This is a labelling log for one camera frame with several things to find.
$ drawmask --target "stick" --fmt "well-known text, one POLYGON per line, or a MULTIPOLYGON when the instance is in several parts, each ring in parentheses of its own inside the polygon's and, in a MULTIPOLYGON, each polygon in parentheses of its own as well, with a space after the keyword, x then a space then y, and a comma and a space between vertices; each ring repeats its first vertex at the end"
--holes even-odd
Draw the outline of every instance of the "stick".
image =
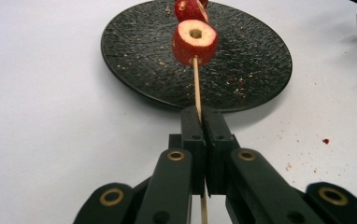
MULTIPOLYGON (((199 69, 198 69, 198 58, 193 58, 193 78, 195 85, 195 106, 198 111, 199 121, 202 122, 202 105, 201 105, 201 92, 199 87, 199 69)), ((204 187, 204 194, 201 195, 201 216, 202 224, 207 224, 207 198, 206 198, 206 188, 204 187)))
POLYGON ((198 111, 199 121, 202 122, 202 106, 201 106, 201 92, 199 88, 199 70, 198 70, 198 58, 193 58, 193 78, 195 85, 195 106, 198 111))

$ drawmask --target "textured plate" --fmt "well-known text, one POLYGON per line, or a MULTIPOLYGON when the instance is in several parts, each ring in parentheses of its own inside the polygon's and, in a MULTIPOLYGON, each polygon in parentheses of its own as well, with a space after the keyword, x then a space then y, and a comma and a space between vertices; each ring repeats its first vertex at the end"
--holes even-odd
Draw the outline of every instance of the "textured plate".
MULTIPOLYGON (((171 50, 178 25, 173 4, 158 0, 124 10, 103 32, 101 47, 109 69, 131 89, 186 107, 194 105, 193 69, 178 63, 171 50)), ((235 8, 209 2, 207 11, 219 34, 219 48, 215 58, 199 68, 202 104, 222 112, 239 111, 277 96, 293 69, 282 39, 235 8)))

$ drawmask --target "white surface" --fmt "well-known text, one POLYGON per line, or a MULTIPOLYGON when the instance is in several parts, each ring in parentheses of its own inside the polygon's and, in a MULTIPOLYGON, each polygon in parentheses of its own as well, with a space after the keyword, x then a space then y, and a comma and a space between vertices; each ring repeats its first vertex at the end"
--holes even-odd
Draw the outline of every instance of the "white surface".
MULTIPOLYGON (((108 22, 140 2, 0 0, 0 223, 72 223, 95 189, 151 175, 179 133, 178 111, 128 90, 101 56, 108 22)), ((225 115, 240 145, 300 190, 327 181, 357 196, 357 5, 216 2, 268 24, 293 57, 279 97, 225 115)), ((209 223, 230 223, 223 204, 208 200, 209 223)))

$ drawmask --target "white fruit flesh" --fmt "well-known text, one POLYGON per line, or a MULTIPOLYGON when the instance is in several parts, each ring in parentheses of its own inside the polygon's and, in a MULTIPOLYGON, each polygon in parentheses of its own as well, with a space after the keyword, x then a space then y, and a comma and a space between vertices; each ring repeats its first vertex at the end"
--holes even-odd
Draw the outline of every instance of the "white fruit flesh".
POLYGON ((216 38, 216 32, 210 26, 197 20, 181 22, 178 33, 185 42, 199 47, 211 45, 216 38))

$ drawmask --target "round plate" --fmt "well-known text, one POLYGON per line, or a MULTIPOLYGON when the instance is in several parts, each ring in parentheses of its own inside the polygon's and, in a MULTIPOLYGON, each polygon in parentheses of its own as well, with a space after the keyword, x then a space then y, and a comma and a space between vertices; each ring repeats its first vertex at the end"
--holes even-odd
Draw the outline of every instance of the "round plate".
MULTIPOLYGON (((179 24, 174 1, 158 0, 124 10, 103 32, 101 48, 112 73, 134 91, 158 102, 195 104, 193 68, 176 61, 171 44, 179 24)), ((251 15, 209 2, 217 30, 215 57, 199 68, 202 105, 222 112, 262 105, 286 87, 293 65, 282 39, 251 15)))

